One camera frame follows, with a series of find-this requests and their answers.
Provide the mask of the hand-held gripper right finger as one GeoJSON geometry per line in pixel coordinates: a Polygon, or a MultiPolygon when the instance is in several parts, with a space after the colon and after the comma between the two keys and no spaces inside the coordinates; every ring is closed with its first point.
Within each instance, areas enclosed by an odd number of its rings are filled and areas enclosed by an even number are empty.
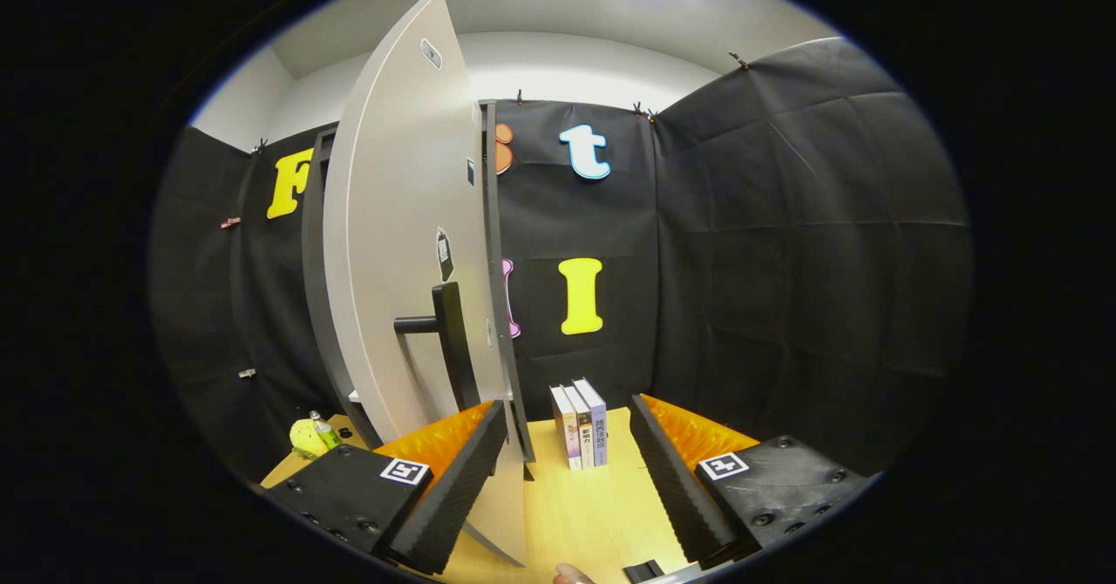
{"type": "Polygon", "coordinates": [[[685,559],[704,569],[812,532],[876,481],[806,446],[758,440],[651,398],[631,398],[638,446],[685,559]]]}

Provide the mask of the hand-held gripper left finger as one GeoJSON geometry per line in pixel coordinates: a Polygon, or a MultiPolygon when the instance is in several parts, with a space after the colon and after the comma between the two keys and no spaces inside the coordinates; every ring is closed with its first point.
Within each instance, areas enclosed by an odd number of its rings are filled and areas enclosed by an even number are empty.
{"type": "Polygon", "coordinates": [[[336,446],[264,494],[355,551],[442,574],[506,441],[506,402],[487,401],[373,452],[336,446]]]}

